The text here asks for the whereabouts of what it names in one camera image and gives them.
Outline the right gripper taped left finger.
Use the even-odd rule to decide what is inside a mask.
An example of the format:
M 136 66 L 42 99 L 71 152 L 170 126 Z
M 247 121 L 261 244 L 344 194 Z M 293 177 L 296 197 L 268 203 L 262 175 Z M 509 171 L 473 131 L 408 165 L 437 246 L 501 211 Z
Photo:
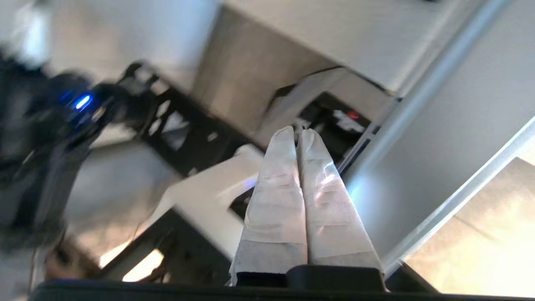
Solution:
M 243 273 L 285 274 L 308 262 L 306 214 L 294 131 L 271 137 L 230 268 L 231 284 Z

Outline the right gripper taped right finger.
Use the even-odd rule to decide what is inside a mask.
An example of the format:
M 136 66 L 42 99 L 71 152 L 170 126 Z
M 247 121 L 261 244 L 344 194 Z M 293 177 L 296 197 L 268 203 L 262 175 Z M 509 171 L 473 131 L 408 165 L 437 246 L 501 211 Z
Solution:
M 297 149 L 309 263 L 382 272 L 377 252 L 320 135 L 304 130 Z

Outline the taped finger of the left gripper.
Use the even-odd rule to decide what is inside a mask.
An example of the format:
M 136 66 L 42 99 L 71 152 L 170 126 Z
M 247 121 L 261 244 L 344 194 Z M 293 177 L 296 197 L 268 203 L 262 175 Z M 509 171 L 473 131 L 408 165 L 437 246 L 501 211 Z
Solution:
M 254 133 L 253 141 L 262 147 L 267 147 L 275 132 L 292 125 L 294 119 L 310 102 L 348 74 L 348 70 L 338 67 L 301 80 L 286 97 L 269 110 L 260 128 Z

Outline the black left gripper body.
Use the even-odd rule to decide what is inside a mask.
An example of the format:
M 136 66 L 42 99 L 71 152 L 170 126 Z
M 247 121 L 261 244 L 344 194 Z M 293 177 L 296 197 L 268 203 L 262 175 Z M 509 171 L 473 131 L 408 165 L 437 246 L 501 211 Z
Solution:
M 370 123 L 329 92 L 319 94 L 299 114 L 299 124 L 321 136 L 335 164 L 344 160 Z

